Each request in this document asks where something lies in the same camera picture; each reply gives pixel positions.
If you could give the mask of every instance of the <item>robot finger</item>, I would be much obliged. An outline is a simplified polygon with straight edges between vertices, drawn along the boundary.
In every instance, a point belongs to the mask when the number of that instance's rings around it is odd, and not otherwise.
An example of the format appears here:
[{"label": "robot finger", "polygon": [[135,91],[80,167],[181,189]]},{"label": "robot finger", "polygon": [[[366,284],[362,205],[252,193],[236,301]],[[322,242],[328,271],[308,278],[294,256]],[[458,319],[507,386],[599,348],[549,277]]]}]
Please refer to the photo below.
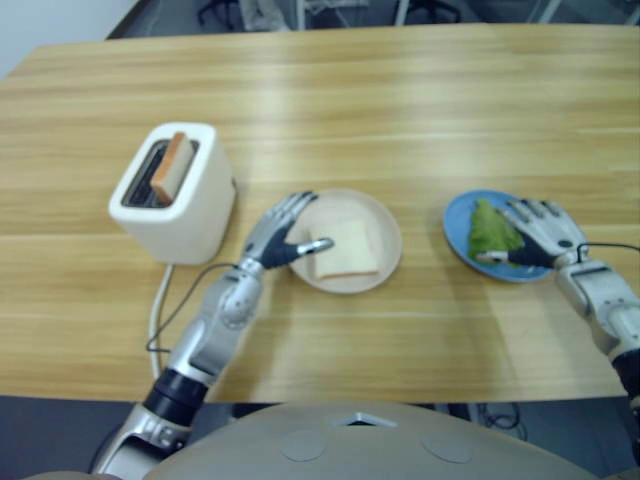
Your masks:
[{"label": "robot finger", "polygon": [[499,208],[498,213],[500,213],[500,215],[502,215],[516,230],[524,230],[526,228],[524,221],[522,221],[518,215],[513,213],[511,210]]},{"label": "robot finger", "polygon": [[529,207],[529,209],[538,218],[544,218],[544,216],[549,213],[549,211],[544,207],[544,205],[542,205],[542,203],[533,198],[525,198],[524,200],[522,200],[522,203]]},{"label": "robot finger", "polygon": [[527,207],[526,204],[520,201],[513,201],[513,200],[507,203],[511,208],[513,208],[516,212],[518,212],[520,217],[522,217],[522,221],[524,221],[524,223],[529,223],[531,221],[531,217],[534,215],[534,212],[531,211],[531,209],[529,209],[529,207]]},{"label": "robot finger", "polygon": [[310,255],[312,253],[319,253],[333,247],[335,243],[330,238],[319,238],[318,240],[313,240],[311,242],[299,243],[296,245],[296,252],[298,257],[302,257],[304,255]]},{"label": "robot finger", "polygon": [[565,212],[565,210],[555,202],[543,200],[542,205],[544,205],[554,217],[569,217],[569,214]]},{"label": "robot finger", "polygon": [[509,262],[509,252],[499,251],[499,250],[490,250],[487,252],[480,252],[476,254],[476,258],[478,262],[481,263],[508,263]]},{"label": "robot finger", "polygon": [[292,193],[291,195],[289,195],[287,198],[285,198],[282,202],[280,202],[277,205],[275,214],[276,216],[283,216],[285,215],[289,209],[291,208],[291,205],[294,205],[298,200],[300,200],[300,198],[305,194],[306,192],[297,192],[297,193]]},{"label": "robot finger", "polygon": [[295,220],[296,218],[298,218],[300,213],[302,213],[302,210],[304,210],[305,207],[309,203],[313,202],[316,198],[318,198],[317,194],[311,191],[304,192],[302,196],[296,201],[296,203],[294,203],[289,209],[288,213],[291,215],[292,219]]},{"label": "robot finger", "polygon": [[267,212],[264,214],[265,217],[272,217],[272,216],[276,215],[276,213],[281,211],[282,208],[284,207],[284,205],[286,205],[288,202],[290,202],[293,199],[293,197],[295,197],[296,195],[299,195],[299,194],[298,193],[292,193],[290,195],[287,195],[285,198],[283,198],[278,203],[276,203],[273,207],[271,207],[269,210],[267,210]]}]

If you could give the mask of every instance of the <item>wood grain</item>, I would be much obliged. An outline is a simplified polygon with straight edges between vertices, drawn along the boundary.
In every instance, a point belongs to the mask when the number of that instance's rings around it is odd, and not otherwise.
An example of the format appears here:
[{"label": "wood grain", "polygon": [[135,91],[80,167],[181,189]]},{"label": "wood grain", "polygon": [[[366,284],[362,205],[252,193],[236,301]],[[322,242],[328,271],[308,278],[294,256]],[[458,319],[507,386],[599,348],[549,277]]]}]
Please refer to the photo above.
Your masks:
[{"label": "wood grain", "polygon": [[[239,195],[216,260],[235,260],[266,208],[308,188],[375,196],[405,245],[390,280],[361,295],[266,275],[258,318],[211,399],[622,394],[551,278],[475,273],[446,244],[441,216],[454,195],[495,188],[554,199],[593,241],[638,243],[637,40],[634,27],[457,25],[37,49],[0,83],[0,394],[146,394],[163,266],[110,220],[107,201],[167,121],[215,125],[231,159]],[[632,253],[594,253],[640,288]],[[177,269],[169,308],[197,271]]]}]

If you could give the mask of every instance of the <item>bread slice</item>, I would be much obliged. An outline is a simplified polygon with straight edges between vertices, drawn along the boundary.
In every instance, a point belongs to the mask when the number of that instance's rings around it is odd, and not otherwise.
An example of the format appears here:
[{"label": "bread slice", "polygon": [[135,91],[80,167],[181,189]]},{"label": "bread slice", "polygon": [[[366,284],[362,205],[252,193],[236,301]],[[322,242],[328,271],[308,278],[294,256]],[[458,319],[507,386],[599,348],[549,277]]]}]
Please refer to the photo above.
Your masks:
[{"label": "bread slice", "polygon": [[363,221],[313,225],[309,233],[312,239],[328,237],[334,241],[332,248],[314,255],[316,278],[378,273],[378,261]]},{"label": "bread slice", "polygon": [[194,153],[185,133],[176,132],[151,178],[151,188],[163,205],[169,206],[176,199]]}]

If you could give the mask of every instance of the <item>green lettuce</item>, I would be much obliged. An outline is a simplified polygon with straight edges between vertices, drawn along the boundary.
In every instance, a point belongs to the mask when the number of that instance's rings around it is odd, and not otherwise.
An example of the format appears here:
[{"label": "green lettuce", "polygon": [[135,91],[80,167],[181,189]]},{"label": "green lettuce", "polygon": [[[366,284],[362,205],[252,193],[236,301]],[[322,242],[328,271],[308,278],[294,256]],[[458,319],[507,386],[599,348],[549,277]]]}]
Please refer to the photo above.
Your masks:
[{"label": "green lettuce", "polygon": [[520,234],[507,223],[487,199],[476,200],[476,210],[471,215],[471,233],[469,234],[469,257],[472,260],[476,260],[476,254],[480,252],[516,250],[522,243]]}]

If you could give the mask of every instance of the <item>robotic arm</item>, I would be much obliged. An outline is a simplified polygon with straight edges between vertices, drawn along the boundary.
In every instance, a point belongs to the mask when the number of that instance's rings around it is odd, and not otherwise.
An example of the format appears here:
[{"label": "robotic arm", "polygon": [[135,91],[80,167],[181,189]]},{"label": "robotic arm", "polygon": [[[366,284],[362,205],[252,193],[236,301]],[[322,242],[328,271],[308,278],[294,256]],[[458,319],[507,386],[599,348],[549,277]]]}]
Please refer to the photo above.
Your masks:
[{"label": "robotic arm", "polygon": [[209,388],[233,356],[262,293],[266,269],[331,248],[327,238],[285,243],[312,192],[288,196],[267,211],[250,233],[243,257],[206,291],[200,311],[171,352],[166,368],[145,401],[134,406],[94,473],[142,478],[186,443],[191,424]]},{"label": "robotic arm", "polygon": [[[556,284],[591,328],[626,389],[640,428],[640,299],[609,265],[587,256],[587,239],[573,219],[552,202],[512,202],[500,210],[524,239],[511,252],[484,252],[480,261],[511,262],[557,270]],[[640,438],[633,444],[640,464]]]}]

